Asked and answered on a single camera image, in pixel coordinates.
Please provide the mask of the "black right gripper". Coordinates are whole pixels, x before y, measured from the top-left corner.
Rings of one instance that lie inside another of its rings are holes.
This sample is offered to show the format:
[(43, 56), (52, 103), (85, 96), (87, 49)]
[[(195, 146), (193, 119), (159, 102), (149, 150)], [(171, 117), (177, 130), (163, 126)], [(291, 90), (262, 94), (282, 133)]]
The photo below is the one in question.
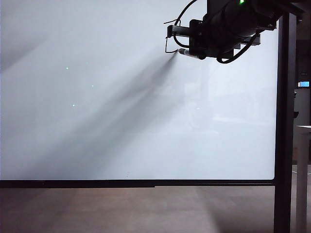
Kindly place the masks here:
[(180, 46), (173, 52), (182, 55), (205, 59), (207, 57), (216, 59), (237, 59), (244, 54), (251, 46), (260, 45), (260, 34), (244, 37), (242, 39), (233, 39), (228, 42), (224, 48), (216, 46), (211, 39), (204, 38), (203, 22), (193, 19), (188, 27), (180, 25), (169, 25), (167, 27), (167, 38), (173, 38)]

